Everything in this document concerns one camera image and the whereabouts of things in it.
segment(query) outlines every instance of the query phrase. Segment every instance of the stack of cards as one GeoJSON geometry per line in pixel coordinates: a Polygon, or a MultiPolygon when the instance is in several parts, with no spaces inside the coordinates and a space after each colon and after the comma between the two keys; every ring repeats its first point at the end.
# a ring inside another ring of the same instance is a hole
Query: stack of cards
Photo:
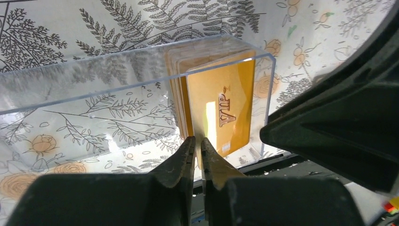
{"type": "Polygon", "coordinates": [[[206,40],[166,51],[169,75],[200,70],[170,80],[183,138],[200,143],[207,137],[222,157],[249,142],[255,61],[217,66],[254,56],[254,50],[206,40]]]}

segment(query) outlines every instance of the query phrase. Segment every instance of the clear plastic box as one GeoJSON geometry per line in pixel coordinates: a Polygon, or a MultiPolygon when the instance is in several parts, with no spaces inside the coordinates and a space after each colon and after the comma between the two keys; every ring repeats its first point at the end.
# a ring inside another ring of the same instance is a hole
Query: clear plastic box
{"type": "Polygon", "coordinates": [[[0,173],[148,172],[182,143],[170,80],[251,60],[250,141],[226,159],[237,168],[254,163],[264,148],[259,130],[267,122],[275,59],[221,35],[0,74],[0,173]],[[186,46],[189,51],[179,51],[186,46]],[[254,55],[178,73],[168,72],[170,49],[176,61],[254,55]]]}

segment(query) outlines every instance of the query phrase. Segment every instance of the acrylic box wall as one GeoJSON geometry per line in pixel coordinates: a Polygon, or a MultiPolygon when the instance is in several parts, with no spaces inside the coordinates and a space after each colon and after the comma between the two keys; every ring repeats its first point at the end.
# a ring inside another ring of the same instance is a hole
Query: acrylic box wall
{"type": "MultiPolygon", "coordinates": [[[[165,51],[209,41],[226,52],[256,53],[228,63],[255,60],[256,69],[250,142],[226,159],[237,168],[258,161],[263,152],[258,132],[267,119],[275,59],[234,37],[213,36],[0,74],[0,173],[155,168],[182,143],[169,80],[200,71],[170,76],[165,51]],[[264,69],[270,73],[260,74],[264,69]],[[1,161],[9,155],[12,161],[1,161]]],[[[195,177],[200,179],[198,170],[195,177]]]]}

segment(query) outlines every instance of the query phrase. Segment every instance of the red object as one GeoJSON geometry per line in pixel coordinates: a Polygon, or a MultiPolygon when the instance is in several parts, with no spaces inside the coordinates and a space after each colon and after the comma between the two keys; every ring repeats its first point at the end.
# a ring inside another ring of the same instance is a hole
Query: red object
{"type": "Polygon", "coordinates": [[[387,204],[384,205],[384,209],[385,209],[387,212],[391,212],[391,211],[395,210],[395,207],[392,206],[392,204],[387,203],[387,204]]]}

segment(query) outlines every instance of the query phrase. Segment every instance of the tablecloth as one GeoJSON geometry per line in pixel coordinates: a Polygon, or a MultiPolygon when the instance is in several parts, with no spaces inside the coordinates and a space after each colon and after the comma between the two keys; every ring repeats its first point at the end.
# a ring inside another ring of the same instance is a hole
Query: tablecloth
{"type": "MultiPolygon", "coordinates": [[[[393,4],[393,0],[2,0],[0,72],[228,33],[276,57],[272,81],[270,67],[257,65],[254,90],[255,101],[267,98],[269,84],[274,83],[273,112],[306,91],[315,76],[332,71],[352,55],[393,4]]],[[[89,79],[79,78],[79,82],[89,79]]],[[[126,75],[123,68],[113,68],[109,76],[99,79],[105,84],[114,81],[123,84],[126,75]]],[[[150,98],[159,85],[144,87],[141,92],[150,98]]],[[[114,101],[118,97],[100,98],[114,101]]],[[[178,147],[179,144],[166,141],[169,143],[160,144],[163,154],[152,158],[146,157],[146,153],[123,151],[119,162],[97,156],[84,161],[68,160],[68,150],[55,152],[55,149],[83,145],[93,150],[102,148],[101,135],[80,130],[72,119],[81,114],[89,116],[98,101],[82,102],[85,110],[80,113],[60,107],[3,116],[0,125],[2,224],[39,175],[37,169],[53,173],[140,173],[159,165],[178,147]],[[49,130],[51,118],[56,116],[64,117],[66,124],[49,130]],[[35,122],[30,123],[29,117],[35,118],[35,122]],[[74,131],[66,132],[71,126],[75,126],[81,136],[91,136],[91,140],[86,144],[73,140],[74,131]],[[7,145],[22,145],[27,151],[11,152],[7,145]],[[33,167],[23,164],[27,154],[37,156],[33,167]],[[49,169],[51,162],[55,167],[49,169]]],[[[163,110],[151,108],[153,112],[163,110]]],[[[262,114],[265,110],[260,107],[253,114],[262,114]]],[[[260,158],[281,153],[284,151],[267,146],[260,158]]],[[[245,155],[234,155],[227,160],[233,165],[252,161],[251,156],[245,155]]]]}

